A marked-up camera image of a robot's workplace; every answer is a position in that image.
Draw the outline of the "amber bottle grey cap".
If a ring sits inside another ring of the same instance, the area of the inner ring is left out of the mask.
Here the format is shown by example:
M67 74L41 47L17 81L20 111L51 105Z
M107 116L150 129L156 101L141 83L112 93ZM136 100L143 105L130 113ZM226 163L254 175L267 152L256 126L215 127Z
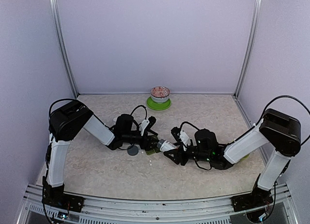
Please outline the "amber bottle grey cap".
M178 147L176 145L172 144L171 142L169 142L168 140L161 139L157 143L157 148L161 152L166 152L166 151L170 151L170 150L175 150Z

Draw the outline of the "green pill organizer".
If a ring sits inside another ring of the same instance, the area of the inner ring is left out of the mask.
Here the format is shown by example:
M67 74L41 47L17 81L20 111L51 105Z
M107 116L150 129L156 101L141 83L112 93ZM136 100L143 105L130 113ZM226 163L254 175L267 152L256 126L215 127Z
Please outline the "green pill organizer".
M154 154L154 153L159 153L160 150L149 150L149 151L145 151L147 155L151 155L151 154Z

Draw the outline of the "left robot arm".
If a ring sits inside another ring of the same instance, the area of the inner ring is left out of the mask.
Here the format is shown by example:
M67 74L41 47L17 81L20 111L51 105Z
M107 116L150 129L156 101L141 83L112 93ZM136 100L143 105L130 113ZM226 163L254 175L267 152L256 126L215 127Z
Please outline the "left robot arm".
M84 129L110 150L120 149L124 144L138 145L142 150L156 148L158 134L152 130L156 118L145 116L138 123L133 114L121 114L113 126L108 127L84 103L66 99L67 104L49 110L49 145L46 151L46 175L43 178L43 198L63 207L68 201L64 193L64 166L68 148L73 139Z

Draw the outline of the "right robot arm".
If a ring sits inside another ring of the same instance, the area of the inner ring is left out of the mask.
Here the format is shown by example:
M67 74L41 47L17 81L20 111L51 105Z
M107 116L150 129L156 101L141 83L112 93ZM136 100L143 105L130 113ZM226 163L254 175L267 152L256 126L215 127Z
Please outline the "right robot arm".
M257 123L230 143L220 144L214 132L197 129L195 143L183 131L174 127L171 131L175 144L161 139L157 148L176 164L186 165L208 162L211 168L227 170L256 149L271 144L274 148L267 165L259 174L254 191L248 195L248 203L257 207L266 197L278 177L284 173L292 157L296 156L305 143L301 140L301 123L296 118L266 106Z

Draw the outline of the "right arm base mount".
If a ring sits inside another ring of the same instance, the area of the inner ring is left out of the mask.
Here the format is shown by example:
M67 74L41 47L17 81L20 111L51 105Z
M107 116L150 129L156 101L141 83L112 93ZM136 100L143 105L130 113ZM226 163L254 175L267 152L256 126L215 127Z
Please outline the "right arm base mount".
M271 204L274 199L270 190L266 191L255 185L251 192L233 196L231 202L234 212L238 212Z

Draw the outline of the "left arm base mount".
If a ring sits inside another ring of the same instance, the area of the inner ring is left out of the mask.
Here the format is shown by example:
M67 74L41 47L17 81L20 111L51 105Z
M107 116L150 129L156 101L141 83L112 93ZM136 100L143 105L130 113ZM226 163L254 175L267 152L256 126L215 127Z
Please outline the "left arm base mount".
M45 205L64 209L67 211L81 213L85 198L82 196L70 195L62 193L60 196L51 196L46 191L43 195L43 203Z

